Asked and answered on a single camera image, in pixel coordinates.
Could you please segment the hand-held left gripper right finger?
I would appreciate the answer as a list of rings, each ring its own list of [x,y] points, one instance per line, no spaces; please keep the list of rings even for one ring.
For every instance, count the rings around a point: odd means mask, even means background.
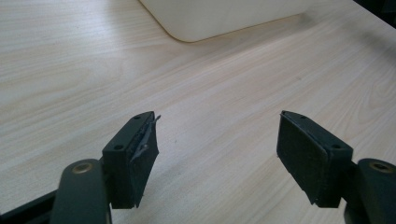
[[[336,208],[342,198],[342,173],[353,149],[312,119],[290,111],[280,114],[276,154],[309,202]]]

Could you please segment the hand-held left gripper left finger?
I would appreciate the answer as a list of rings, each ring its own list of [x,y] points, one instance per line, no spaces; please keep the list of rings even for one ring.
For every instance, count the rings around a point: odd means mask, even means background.
[[[158,117],[153,111],[132,117],[102,150],[107,195],[113,209],[138,207],[159,154]]]

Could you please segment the white plastic container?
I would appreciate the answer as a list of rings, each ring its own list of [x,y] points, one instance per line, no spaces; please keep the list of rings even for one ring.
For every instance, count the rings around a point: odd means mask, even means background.
[[[138,0],[174,39],[194,43],[241,31],[300,29],[337,0]]]

